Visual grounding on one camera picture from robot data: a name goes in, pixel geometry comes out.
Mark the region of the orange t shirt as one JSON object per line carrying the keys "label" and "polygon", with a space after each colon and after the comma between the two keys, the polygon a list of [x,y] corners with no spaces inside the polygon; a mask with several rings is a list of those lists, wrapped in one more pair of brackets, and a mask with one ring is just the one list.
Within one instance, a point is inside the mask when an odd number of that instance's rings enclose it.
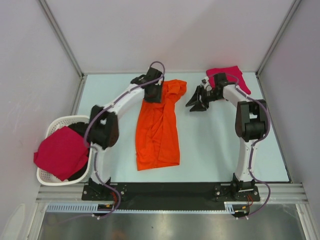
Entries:
{"label": "orange t shirt", "polygon": [[135,133],[138,171],[180,164],[175,106],[186,92],[187,82],[173,79],[164,82],[160,103],[142,101]]}

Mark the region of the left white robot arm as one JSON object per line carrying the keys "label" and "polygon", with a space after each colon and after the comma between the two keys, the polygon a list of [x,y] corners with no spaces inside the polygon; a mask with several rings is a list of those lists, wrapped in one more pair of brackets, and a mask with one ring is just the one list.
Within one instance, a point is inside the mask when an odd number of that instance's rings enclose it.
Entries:
{"label": "left white robot arm", "polygon": [[161,102],[165,70],[150,66],[147,73],[133,78],[128,87],[111,102],[91,108],[89,124],[84,134],[84,142],[94,151],[93,169],[90,180],[96,185],[93,194],[100,200],[110,196],[111,168],[105,162],[108,149],[119,139],[119,120],[125,112],[140,100]]}

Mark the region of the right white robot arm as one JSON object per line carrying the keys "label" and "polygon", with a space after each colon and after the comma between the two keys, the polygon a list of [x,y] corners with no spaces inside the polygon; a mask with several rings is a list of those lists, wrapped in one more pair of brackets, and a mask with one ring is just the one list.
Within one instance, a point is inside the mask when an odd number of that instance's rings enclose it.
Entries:
{"label": "right white robot arm", "polygon": [[240,79],[230,73],[213,75],[214,86],[207,76],[195,89],[186,103],[190,112],[204,112],[210,102],[226,100],[236,108],[235,133],[239,138],[239,155],[228,193],[237,201],[253,195],[256,183],[261,183],[254,175],[254,165],[258,145],[269,134],[271,123],[267,103],[256,100],[240,88]]}

